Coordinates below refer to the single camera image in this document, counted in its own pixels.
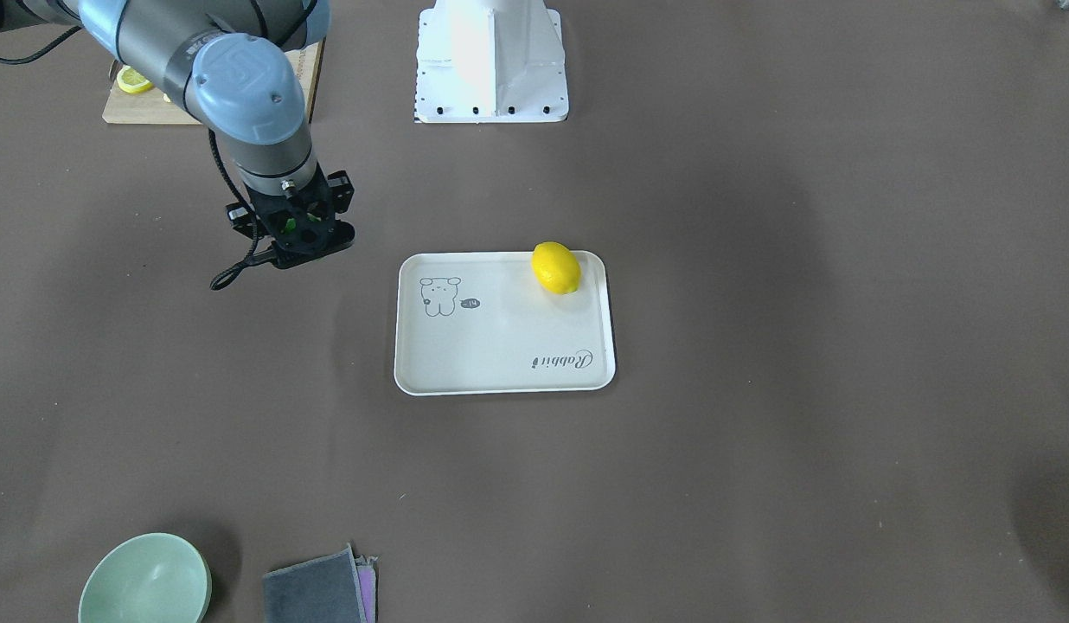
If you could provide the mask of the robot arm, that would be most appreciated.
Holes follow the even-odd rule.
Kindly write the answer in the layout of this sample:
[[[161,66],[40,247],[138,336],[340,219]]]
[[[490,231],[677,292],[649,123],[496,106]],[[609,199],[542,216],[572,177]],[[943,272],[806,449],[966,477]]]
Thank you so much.
[[[79,28],[146,76],[222,139],[249,200],[231,211],[242,234],[269,237],[266,263],[296,265],[348,248],[338,216],[353,188],[324,174],[288,52],[325,38],[326,1],[0,1],[0,33]]]

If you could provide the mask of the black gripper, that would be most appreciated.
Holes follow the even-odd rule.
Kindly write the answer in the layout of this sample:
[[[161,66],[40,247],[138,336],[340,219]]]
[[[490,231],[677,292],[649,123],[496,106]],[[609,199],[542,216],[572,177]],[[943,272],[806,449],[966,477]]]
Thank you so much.
[[[235,232],[247,238],[269,240],[265,253],[272,254],[272,244],[281,235],[281,225],[289,217],[297,217],[303,228],[344,222],[340,215],[348,211],[355,189],[345,170],[329,175],[317,170],[303,188],[289,184],[278,194],[263,194],[250,188],[247,193],[250,198],[247,204],[231,202],[227,205],[227,220]]]

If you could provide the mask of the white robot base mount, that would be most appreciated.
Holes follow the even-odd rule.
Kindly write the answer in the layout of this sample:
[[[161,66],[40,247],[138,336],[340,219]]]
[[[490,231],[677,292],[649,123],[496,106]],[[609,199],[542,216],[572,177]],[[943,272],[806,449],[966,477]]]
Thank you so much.
[[[421,124],[566,121],[566,38],[542,1],[437,1],[419,13],[413,118]]]

